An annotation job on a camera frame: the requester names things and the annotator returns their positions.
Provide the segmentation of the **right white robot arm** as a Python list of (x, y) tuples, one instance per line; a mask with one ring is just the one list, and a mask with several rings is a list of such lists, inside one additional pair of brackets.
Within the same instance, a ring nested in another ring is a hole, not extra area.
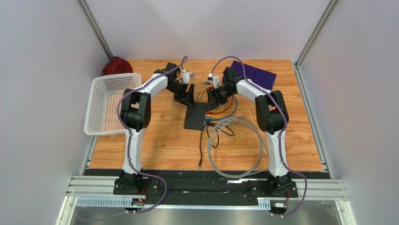
[(246, 75), (239, 76), (234, 68), (224, 70), (224, 83), (220, 83), (220, 78), (213, 73), (210, 76), (214, 86), (207, 90), (209, 110), (216, 109), (236, 94), (254, 102), (258, 127), (266, 137), (268, 172), (271, 174), (267, 190), (274, 196), (286, 193), (292, 183), (293, 170), (287, 164), (285, 135), (289, 116), (282, 93), (262, 88)]

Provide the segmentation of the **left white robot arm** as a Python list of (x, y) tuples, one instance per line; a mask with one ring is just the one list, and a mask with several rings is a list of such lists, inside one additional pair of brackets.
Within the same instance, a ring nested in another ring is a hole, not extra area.
[(114, 194), (138, 195), (144, 190), (142, 146), (151, 120), (151, 100), (160, 91), (169, 90), (175, 101), (195, 106), (194, 84), (189, 83), (193, 77), (193, 72), (168, 63), (165, 69), (156, 70), (141, 86), (124, 91), (117, 108), (118, 119), (125, 128), (126, 150), (122, 170), (114, 183)]

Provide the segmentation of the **black network switch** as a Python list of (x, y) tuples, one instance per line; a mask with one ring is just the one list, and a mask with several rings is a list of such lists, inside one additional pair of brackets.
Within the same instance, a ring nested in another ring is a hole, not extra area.
[(196, 102), (188, 105), (184, 121), (184, 129), (201, 131), (205, 124), (206, 103)]

